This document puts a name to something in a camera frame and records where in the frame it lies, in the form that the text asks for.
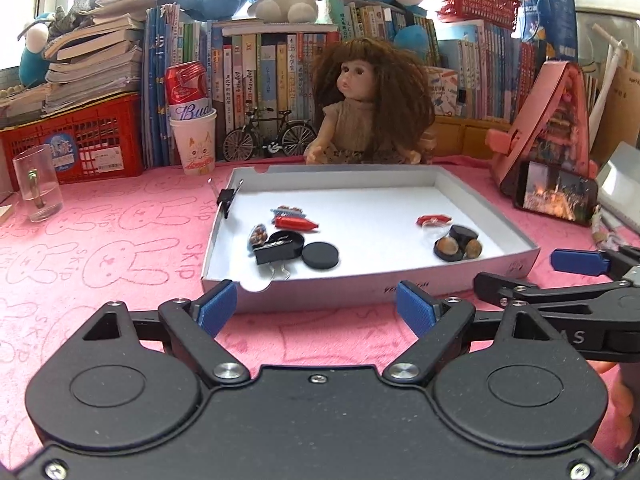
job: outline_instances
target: white cardboard tray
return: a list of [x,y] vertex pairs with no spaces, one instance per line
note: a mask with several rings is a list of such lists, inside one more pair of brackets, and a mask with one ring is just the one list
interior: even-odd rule
[[[313,310],[394,301],[401,280],[433,296],[472,288],[482,270],[522,278],[540,248],[490,202],[437,166],[271,166],[233,170],[227,187],[240,191],[228,218],[215,217],[202,269],[204,290],[222,280],[238,285],[238,312]],[[247,250],[253,227],[272,208],[302,208],[319,224],[305,242],[324,241],[340,252],[330,270],[313,270],[300,259],[285,262],[288,280],[275,265],[257,266]],[[477,260],[448,264],[433,254],[438,234],[416,225],[419,216],[445,214],[479,234]]]

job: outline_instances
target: brown hair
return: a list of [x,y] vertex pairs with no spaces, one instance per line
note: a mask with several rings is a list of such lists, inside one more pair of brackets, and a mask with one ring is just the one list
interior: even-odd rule
[[357,38],[332,43],[315,60],[313,71],[316,127],[325,106],[344,100],[336,82],[347,61],[371,63],[376,75],[374,135],[369,156],[384,140],[392,139],[406,150],[415,150],[424,131],[433,124],[434,109],[425,64],[412,52],[386,41]]

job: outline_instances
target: table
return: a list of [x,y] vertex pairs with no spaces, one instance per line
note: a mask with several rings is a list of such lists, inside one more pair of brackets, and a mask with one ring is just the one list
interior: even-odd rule
[[[607,281],[549,266],[555,248],[593,249],[587,228],[515,210],[484,164],[462,162],[467,166],[446,168],[542,248],[530,281],[545,287]],[[219,189],[229,173],[230,168],[216,169]],[[123,300],[131,310],[149,310],[171,298],[202,293],[200,269],[216,211],[207,177],[160,168],[136,178],[62,189],[65,208],[48,221],[31,224],[18,206],[0,226],[0,461],[11,468],[40,447],[24,409],[30,377],[98,307]],[[469,292],[462,296],[474,299]],[[415,337],[393,307],[384,305],[235,316],[217,339],[255,374],[260,364],[375,364],[382,371]],[[605,375],[607,384],[613,377],[614,372]],[[594,444],[617,461],[611,415],[610,409]]]

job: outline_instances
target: screw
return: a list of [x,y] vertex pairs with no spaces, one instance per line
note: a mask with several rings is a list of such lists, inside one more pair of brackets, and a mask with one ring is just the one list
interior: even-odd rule
[[312,375],[309,377],[309,382],[313,384],[325,384],[329,379],[324,375]]
[[420,373],[420,368],[412,363],[396,363],[389,367],[389,374],[399,381],[415,379]]
[[213,369],[213,374],[219,379],[237,379],[242,376],[242,366],[238,363],[222,363]]
[[65,480],[66,467],[60,462],[49,462],[44,467],[44,474],[47,475],[48,478],[51,478],[51,480]]
[[591,476],[591,468],[583,463],[574,465],[569,474],[571,480],[586,480],[589,476]]

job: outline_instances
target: red can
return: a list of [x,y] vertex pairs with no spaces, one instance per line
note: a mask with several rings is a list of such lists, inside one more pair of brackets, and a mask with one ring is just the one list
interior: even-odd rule
[[211,111],[207,90],[207,70],[191,61],[171,66],[164,74],[169,117],[177,121],[197,119]]

